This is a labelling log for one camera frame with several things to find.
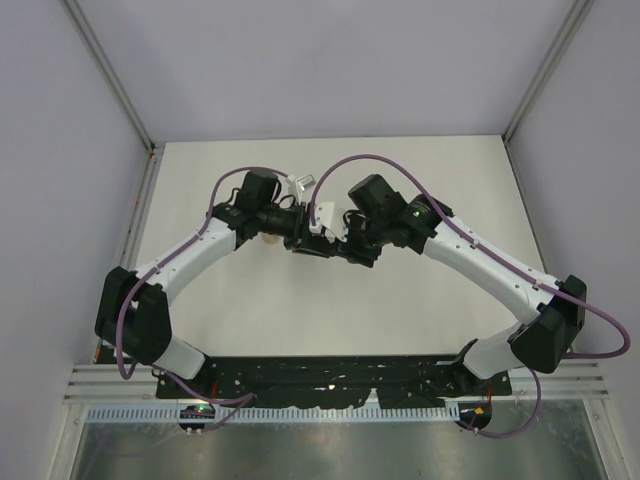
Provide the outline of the clear pill bottle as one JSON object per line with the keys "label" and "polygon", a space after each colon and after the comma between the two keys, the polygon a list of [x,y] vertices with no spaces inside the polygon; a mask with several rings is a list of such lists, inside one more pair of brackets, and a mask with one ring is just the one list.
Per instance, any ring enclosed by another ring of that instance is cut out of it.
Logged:
{"label": "clear pill bottle", "polygon": [[275,245],[281,242],[281,237],[273,234],[262,233],[262,240],[269,245]]}

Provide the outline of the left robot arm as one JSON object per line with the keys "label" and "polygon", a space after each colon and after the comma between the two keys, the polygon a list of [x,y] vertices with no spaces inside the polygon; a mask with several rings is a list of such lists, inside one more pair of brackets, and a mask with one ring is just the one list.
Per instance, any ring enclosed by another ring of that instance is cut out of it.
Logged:
{"label": "left robot arm", "polygon": [[139,365],[168,371],[191,397],[206,396],[214,383],[209,358],[173,331],[170,306],[206,269],[261,233],[299,245],[314,221],[303,200],[311,176],[297,179],[269,168],[242,167],[244,179],[224,202],[212,200],[203,224],[165,254],[132,270],[116,267],[105,279],[95,324],[115,349],[121,377]]}

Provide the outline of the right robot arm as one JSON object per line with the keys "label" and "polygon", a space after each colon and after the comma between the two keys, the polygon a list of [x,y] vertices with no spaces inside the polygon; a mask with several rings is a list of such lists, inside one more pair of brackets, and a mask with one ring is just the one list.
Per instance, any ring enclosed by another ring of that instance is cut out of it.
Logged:
{"label": "right robot arm", "polygon": [[527,367],[550,374],[584,325],[578,301],[586,284],[570,275],[559,280],[514,260],[475,237],[445,204],[422,194],[411,202],[379,174],[371,174],[348,196],[355,219],[349,221],[352,244],[379,252],[392,244],[410,248],[457,271],[489,293],[515,317],[514,326],[485,339],[470,341],[452,370],[454,386],[474,394],[493,375]]}

